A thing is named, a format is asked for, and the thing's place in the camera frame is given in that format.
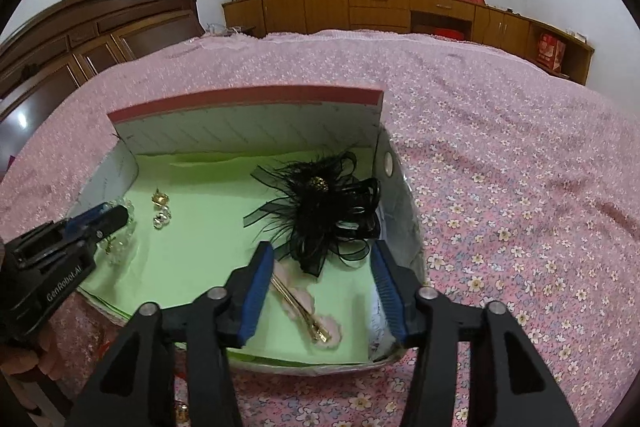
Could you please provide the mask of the left hand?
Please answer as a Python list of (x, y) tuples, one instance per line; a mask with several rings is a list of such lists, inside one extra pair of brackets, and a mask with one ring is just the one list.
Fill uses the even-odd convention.
[(39, 333), (38, 346), (40, 348), (39, 353), (32, 350), (2, 346), (2, 372), (6, 375), (23, 374), (37, 367), (41, 373), (49, 376), (54, 381), (59, 379), (64, 373), (65, 363), (60, 350), (58, 350), (55, 332), (49, 323), (44, 325)]

